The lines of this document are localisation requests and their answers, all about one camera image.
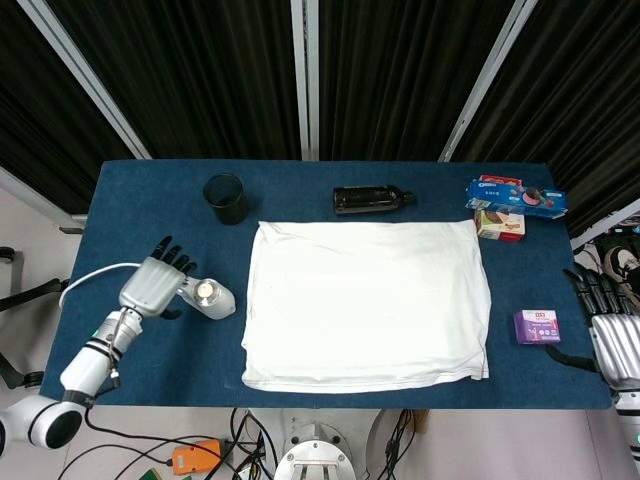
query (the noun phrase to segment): oreo box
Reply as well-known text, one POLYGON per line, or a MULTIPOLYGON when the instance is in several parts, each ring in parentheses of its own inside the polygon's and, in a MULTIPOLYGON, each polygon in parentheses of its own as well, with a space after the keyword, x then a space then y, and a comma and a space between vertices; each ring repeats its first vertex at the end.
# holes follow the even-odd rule
POLYGON ((521 185, 473 180, 468 188, 467 208, 558 218, 567 213, 564 192, 521 185))
POLYGON ((560 330, 555 310, 521 310, 513 315, 518 343, 558 343, 560 330))

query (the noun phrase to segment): black curtain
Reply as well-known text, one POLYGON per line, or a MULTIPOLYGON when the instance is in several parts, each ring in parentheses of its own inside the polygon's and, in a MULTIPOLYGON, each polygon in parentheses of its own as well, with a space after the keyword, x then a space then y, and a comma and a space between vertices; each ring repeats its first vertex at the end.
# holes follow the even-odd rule
POLYGON ((640 2, 540 0, 454 160, 548 164, 574 235, 639 198, 640 2))
POLYGON ((511 0, 321 0, 320 159, 438 159, 511 0))
POLYGON ((289 0, 50 5, 153 157, 300 158, 289 0))
POLYGON ((102 160, 131 153, 18 3, 0 2, 0 17, 0 165, 87 213, 102 160))

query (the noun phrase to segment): white cable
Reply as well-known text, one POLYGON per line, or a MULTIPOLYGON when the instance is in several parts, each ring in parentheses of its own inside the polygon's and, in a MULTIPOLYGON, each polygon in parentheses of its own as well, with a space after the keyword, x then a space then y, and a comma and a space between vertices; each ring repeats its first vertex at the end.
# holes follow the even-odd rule
POLYGON ((76 280, 75 282, 73 282, 71 285, 69 285, 67 288, 64 289, 64 291, 62 292, 62 295, 60 295, 60 300, 58 301, 58 305, 60 306, 60 308, 62 308, 62 305, 64 304, 64 299, 67 296, 67 293, 69 293, 72 289, 76 288, 81 283, 84 283, 85 281, 89 280, 90 278, 95 277, 96 275, 100 275, 101 273, 107 272, 109 270, 113 270, 115 268, 122 268, 122 267, 135 267, 135 268, 138 268, 139 266, 140 266, 139 263, 115 263, 113 265, 109 265, 107 267, 99 268, 98 270, 96 270, 94 272, 88 273, 84 277, 79 278, 78 280, 76 280))

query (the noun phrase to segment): bottle cap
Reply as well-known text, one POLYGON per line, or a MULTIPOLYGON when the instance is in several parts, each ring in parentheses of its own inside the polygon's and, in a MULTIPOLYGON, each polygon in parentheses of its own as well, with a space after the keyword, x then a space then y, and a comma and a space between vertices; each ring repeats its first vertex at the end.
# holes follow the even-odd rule
POLYGON ((406 192, 402 192, 402 202, 405 205, 413 205, 414 203, 418 202, 418 199, 413 193, 406 191, 406 192))

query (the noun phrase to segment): robot finger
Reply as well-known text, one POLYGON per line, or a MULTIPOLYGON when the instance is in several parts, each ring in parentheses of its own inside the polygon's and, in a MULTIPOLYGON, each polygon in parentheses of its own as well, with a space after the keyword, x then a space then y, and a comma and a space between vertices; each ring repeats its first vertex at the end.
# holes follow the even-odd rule
POLYGON ((189 276, 191 272, 193 272, 196 268, 198 268, 198 264, 196 262, 187 263, 184 267, 180 269, 182 273, 189 276))
POLYGON ((181 255, 178 260, 176 260, 173 264, 173 268, 180 270, 187 263, 189 263, 189 257, 187 255, 181 255))
POLYGON ((178 252, 180 252, 180 250, 182 250, 182 247, 180 245, 171 247, 171 250, 169 250, 167 254, 162 257, 162 261, 171 265, 171 262, 173 262, 173 259, 176 258, 176 255, 178 254, 178 252))
POLYGON ((151 257, 152 258, 156 258, 156 259, 160 259, 160 257, 164 253, 164 250, 167 248, 169 243, 171 243, 171 236, 167 235, 166 237, 164 237, 162 239, 162 241, 158 245, 156 245, 156 248, 153 250, 153 253, 151 254, 151 257))

